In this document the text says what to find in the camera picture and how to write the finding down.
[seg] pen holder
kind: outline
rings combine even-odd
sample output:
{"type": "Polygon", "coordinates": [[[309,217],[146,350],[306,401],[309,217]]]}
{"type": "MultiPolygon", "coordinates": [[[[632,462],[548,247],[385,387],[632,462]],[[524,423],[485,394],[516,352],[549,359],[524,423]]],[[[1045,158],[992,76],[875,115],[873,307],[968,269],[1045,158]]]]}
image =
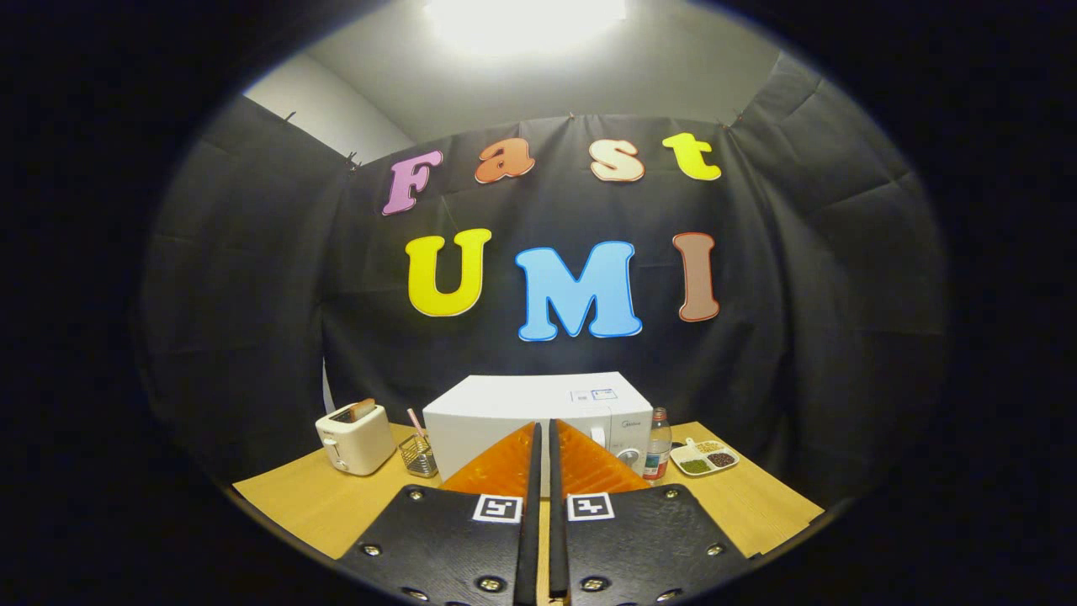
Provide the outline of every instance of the pen holder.
{"type": "Polygon", "coordinates": [[[425,438],[412,434],[401,442],[400,449],[408,474],[420,478],[433,478],[437,475],[434,451],[430,450],[430,442],[425,438]]]}

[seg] blue letter m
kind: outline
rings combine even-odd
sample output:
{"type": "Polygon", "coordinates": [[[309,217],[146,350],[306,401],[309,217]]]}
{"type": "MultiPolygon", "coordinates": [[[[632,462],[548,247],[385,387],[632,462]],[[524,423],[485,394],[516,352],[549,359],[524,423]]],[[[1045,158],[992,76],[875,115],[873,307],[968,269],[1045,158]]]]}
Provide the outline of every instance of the blue letter m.
{"type": "Polygon", "coordinates": [[[523,341],[549,341],[557,337],[546,302],[576,337],[584,328],[595,300],[595,322],[587,327],[595,337],[631,337],[643,330],[632,314],[632,291],[628,285],[628,259],[635,252],[627,241],[603,241],[591,249],[579,279],[553,248],[531,248],[516,255],[528,283],[528,323],[520,327],[523,341]]]}

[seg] bottle label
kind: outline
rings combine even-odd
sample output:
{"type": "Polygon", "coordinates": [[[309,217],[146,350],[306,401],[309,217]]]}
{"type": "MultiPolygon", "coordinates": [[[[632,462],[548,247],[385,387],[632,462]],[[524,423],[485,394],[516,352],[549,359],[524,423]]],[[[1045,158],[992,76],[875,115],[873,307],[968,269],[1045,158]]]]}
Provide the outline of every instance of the bottle label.
{"type": "Polygon", "coordinates": [[[647,459],[643,464],[643,479],[657,480],[666,475],[666,465],[669,463],[670,452],[647,453],[647,459]]]}

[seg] ceiling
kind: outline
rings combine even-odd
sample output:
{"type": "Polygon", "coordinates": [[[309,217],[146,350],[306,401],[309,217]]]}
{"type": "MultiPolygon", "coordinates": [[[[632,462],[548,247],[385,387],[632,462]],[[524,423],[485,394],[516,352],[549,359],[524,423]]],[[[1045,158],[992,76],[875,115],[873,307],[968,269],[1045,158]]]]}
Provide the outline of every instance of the ceiling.
{"type": "Polygon", "coordinates": [[[390,2],[307,48],[416,142],[570,111],[730,123],[779,53],[685,0],[627,0],[624,20],[569,50],[468,53],[437,36],[426,1],[390,2]]]}

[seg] water bottle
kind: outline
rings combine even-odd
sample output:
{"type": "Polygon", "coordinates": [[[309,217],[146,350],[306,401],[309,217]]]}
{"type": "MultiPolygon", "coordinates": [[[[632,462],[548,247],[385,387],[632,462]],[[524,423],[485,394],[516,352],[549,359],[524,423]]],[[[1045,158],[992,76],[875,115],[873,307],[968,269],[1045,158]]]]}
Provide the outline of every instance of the water bottle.
{"type": "Polygon", "coordinates": [[[657,408],[651,418],[651,446],[647,447],[647,459],[643,464],[644,480],[654,482],[666,475],[672,443],[673,431],[666,419],[666,409],[657,408]]]}

